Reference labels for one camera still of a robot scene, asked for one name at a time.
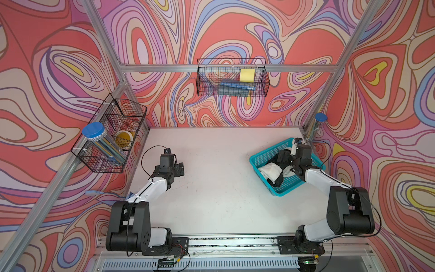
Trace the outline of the teal plastic basket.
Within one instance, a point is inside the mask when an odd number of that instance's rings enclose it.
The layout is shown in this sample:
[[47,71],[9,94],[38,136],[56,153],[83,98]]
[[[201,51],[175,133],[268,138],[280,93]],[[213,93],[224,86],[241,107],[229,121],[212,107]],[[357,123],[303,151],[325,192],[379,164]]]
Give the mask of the teal plastic basket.
[[297,175],[295,175],[289,178],[285,178],[284,183],[281,185],[281,187],[274,188],[261,175],[261,173],[259,172],[259,167],[264,166],[269,159],[275,156],[280,150],[283,150],[285,148],[290,148],[292,150],[292,155],[294,158],[294,156],[296,155],[297,145],[301,145],[301,144],[294,144],[294,138],[289,138],[283,142],[280,142],[272,147],[265,149],[260,153],[251,156],[249,159],[249,162],[252,168],[254,169],[255,173],[258,175],[258,177],[261,179],[261,181],[264,183],[264,185],[270,191],[270,193],[274,196],[278,196],[278,197],[284,196],[290,191],[301,186],[303,184],[303,181]]

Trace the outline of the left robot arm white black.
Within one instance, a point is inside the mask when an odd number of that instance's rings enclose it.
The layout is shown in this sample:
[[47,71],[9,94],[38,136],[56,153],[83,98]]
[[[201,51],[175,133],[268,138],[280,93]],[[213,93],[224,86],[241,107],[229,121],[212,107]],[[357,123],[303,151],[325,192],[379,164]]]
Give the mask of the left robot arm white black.
[[113,204],[106,250],[126,252],[129,256],[134,252],[171,250],[171,229],[152,226],[150,205],[171,188],[176,177],[184,174],[184,164],[177,162],[169,148],[165,149],[145,186],[130,198]]

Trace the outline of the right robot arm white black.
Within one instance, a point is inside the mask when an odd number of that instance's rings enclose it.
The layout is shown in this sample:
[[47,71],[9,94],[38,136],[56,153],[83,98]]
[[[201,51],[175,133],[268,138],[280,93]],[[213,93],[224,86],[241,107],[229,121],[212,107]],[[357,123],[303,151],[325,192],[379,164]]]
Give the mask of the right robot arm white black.
[[362,187],[346,185],[313,165],[309,145],[293,144],[290,150],[277,154],[278,166],[290,167],[303,182],[328,196],[324,219],[301,225],[296,231],[299,243],[321,243],[339,236],[370,236],[375,231],[373,206],[368,192]]

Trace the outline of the black white checkered pillowcase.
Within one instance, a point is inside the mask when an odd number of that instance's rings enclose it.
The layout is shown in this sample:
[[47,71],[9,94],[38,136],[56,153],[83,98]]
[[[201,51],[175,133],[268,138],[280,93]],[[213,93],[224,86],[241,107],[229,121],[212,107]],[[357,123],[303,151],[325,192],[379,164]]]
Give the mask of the black white checkered pillowcase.
[[282,169],[276,164],[277,154],[267,161],[267,163],[259,167],[259,172],[266,179],[266,181],[274,188],[279,188],[284,183],[285,178],[295,176],[295,172],[283,172]]

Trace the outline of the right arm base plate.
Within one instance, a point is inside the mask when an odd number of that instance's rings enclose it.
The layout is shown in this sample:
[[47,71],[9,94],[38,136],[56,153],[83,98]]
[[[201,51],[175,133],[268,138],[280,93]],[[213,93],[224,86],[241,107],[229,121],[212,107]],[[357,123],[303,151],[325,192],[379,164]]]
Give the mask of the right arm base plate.
[[278,236],[277,245],[281,255],[323,255],[322,243],[298,239],[295,236]]

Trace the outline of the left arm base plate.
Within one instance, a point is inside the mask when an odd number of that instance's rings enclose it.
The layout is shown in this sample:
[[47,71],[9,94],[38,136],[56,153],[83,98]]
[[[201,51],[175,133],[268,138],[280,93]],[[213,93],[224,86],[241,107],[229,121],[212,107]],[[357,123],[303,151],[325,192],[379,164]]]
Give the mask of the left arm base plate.
[[154,246],[147,248],[143,256],[175,256],[181,257],[187,255],[189,248],[188,237],[173,238],[169,245]]

